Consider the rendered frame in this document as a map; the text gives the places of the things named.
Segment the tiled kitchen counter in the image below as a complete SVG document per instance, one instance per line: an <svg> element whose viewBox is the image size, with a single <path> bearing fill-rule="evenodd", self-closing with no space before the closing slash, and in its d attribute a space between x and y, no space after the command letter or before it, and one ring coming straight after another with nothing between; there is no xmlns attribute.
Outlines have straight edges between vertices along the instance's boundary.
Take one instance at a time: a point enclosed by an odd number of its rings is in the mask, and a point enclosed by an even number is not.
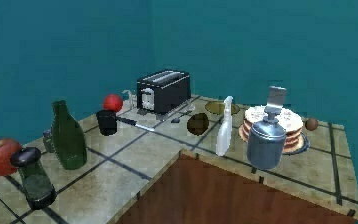
<svg viewBox="0 0 358 224"><path fill-rule="evenodd" d="M81 124L88 162L64 170L41 161L57 191L43 210L29 208L20 177L0 177L0 224L355 224L358 184L342 126L322 122L307 135L310 148L262 171L247 161L233 135L215 154L221 119L201 136L184 122L158 121L124 108L115 135L100 134L95 117Z"/></svg>

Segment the dark brown potato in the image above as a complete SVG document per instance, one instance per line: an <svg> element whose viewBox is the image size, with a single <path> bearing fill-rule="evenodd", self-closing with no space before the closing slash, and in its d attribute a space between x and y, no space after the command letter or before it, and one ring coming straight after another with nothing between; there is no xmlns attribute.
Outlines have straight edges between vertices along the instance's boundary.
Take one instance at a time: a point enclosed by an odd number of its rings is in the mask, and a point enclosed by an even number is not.
<svg viewBox="0 0 358 224"><path fill-rule="evenodd" d="M206 132L209 127L209 119L205 113L197 113L187 121L187 130L193 135L200 136Z"/></svg>

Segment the black toaster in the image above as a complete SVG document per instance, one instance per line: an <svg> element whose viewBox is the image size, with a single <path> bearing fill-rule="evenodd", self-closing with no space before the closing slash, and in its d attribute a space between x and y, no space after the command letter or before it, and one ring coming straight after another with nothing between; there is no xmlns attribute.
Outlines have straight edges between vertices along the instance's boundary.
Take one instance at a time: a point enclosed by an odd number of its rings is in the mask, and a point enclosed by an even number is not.
<svg viewBox="0 0 358 224"><path fill-rule="evenodd" d="M191 98L190 74L162 70L137 80L137 108L166 115Z"/></svg>

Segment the white spray bottle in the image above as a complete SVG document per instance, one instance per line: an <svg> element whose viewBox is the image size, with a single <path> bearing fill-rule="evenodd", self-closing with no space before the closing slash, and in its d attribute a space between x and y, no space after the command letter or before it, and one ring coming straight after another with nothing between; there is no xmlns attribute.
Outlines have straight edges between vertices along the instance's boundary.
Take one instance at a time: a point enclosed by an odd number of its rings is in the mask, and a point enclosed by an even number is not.
<svg viewBox="0 0 358 224"><path fill-rule="evenodd" d="M224 156L230 147L232 132L232 96L224 100L223 122L219 128L216 142L216 154Z"/></svg>

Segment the clear glass cup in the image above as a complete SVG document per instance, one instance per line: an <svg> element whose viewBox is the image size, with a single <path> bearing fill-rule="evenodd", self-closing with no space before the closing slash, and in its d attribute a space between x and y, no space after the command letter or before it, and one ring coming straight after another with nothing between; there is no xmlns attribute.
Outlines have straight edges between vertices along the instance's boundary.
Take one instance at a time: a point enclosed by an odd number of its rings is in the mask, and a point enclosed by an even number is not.
<svg viewBox="0 0 358 224"><path fill-rule="evenodd" d="M134 109L136 107L136 105L137 105L137 96L136 96L136 94L134 92L132 92L131 90L123 90L122 93L128 95L128 101L129 101L130 109Z"/></svg>

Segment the red tomato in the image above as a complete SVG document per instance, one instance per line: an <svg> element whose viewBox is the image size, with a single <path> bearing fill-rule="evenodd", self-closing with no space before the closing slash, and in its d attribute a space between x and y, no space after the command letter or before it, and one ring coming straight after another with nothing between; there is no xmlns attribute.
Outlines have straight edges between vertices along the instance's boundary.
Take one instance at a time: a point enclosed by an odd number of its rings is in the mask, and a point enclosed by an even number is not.
<svg viewBox="0 0 358 224"><path fill-rule="evenodd" d="M103 101L103 108L106 110L112 110L119 112L123 107L123 100L116 94L109 94Z"/></svg>

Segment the black mug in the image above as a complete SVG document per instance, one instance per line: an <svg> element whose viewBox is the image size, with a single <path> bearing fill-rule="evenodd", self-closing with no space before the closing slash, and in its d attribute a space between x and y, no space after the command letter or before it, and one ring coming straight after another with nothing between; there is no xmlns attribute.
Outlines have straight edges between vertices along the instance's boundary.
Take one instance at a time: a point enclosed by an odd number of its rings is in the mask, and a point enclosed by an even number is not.
<svg viewBox="0 0 358 224"><path fill-rule="evenodd" d="M96 113L96 118L102 135L110 136L117 132L117 119L114 111L100 110Z"/></svg>

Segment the grey metal kettle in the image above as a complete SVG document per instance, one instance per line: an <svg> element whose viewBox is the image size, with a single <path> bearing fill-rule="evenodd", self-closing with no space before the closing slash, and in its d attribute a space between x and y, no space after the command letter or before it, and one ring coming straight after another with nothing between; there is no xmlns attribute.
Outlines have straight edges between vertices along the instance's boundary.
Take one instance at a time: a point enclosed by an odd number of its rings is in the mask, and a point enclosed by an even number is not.
<svg viewBox="0 0 358 224"><path fill-rule="evenodd" d="M268 113L250 129L247 159L257 169L270 170L280 162L286 131L274 113Z"/></svg>

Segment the layered cake on plate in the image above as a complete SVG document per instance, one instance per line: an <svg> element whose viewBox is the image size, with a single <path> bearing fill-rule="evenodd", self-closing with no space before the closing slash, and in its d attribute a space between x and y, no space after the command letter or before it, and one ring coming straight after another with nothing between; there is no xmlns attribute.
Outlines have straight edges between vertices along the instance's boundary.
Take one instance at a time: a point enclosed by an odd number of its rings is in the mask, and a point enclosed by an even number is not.
<svg viewBox="0 0 358 224"><path fill-rule="evenodd" d="M239 127L239 135L245 142L248 142L248 135L252 124L261 121L266 115L264 109L265 107L260 105L250 107L245 111L243 124ZM286 142L283 148L283 153L293 153L302 148L305 143L302 136L302 118L286 108L283 108L276 118L286 131Z"/></svg>

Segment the green glass bottle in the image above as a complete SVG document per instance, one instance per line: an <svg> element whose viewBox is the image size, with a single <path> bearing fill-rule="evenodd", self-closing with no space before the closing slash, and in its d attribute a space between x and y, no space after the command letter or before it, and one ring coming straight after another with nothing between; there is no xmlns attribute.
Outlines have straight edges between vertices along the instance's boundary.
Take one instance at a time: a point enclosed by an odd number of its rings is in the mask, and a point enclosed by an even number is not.
<svg viewBox="0 0 358 224"><path fill-rule="evenodd" d="M51 134L55 154L64 169L79 169L87 162L84 131L70 114L65 100L53 102L52 108Z"/></svg>

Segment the small brown egg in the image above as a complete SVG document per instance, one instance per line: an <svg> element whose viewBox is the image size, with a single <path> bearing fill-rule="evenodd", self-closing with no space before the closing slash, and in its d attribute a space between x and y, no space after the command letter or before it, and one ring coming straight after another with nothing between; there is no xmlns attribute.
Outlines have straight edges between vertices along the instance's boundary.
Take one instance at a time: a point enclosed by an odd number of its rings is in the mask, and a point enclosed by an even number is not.
<svg viewBox="0 0 358 224"><path fill-rule="evenodd" d="M308 118L305 121L305 128L309 131L314 131L318 127L318 120L315 118Z"/></svg>

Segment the small grey shaker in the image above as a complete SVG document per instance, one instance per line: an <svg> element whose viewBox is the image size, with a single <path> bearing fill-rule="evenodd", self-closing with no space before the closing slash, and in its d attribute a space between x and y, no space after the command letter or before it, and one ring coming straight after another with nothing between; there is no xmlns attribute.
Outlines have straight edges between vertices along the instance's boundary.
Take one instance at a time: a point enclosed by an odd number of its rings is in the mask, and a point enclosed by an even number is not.
<svg viewBox="0 0 358 224"><path fill-rule="evenodd" d="M53 141L52 141L52 133L50 129L45 130L43 132L43 144L47 152L49 153L55 152Z"/></svg>

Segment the dark green pepper mill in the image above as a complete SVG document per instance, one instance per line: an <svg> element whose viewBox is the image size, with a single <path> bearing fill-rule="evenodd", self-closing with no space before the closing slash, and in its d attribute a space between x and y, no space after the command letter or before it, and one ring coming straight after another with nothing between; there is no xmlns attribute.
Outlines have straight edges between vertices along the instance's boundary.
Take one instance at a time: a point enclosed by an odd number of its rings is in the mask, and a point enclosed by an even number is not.
<svg viewBox="0 0 358 224"><path fill-rule="evenodd" d="M38 148L25 147L15 152L10 159L11 165L18 169L26 200L32 210L48 207L57 196L54 185L42 166L41 156Z"/></svg>

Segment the black handled knife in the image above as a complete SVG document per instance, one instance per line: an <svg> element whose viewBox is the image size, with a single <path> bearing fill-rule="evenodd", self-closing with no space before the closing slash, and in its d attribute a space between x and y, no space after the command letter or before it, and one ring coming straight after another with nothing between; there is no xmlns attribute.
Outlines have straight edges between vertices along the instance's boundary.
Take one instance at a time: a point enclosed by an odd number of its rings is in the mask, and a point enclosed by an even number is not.
<svg viewBox="0 0 358 224"><path fill-rule="evenodd" d="M123 118L123 117L116 117L116 119L120 122L123 122L123 123L126 123L126 124L129 124L129 125L132 125L132 126L135 126L135 127L138 127L138 128L141 128L141 129L144 129L146 131L150 131L150 132L154 132L154 128L151 128L151 127L147 127L147 126L143 126L141 124L138 124L137 121L135 120L132 120L132 119L128 119L128 118Z"/></svg>

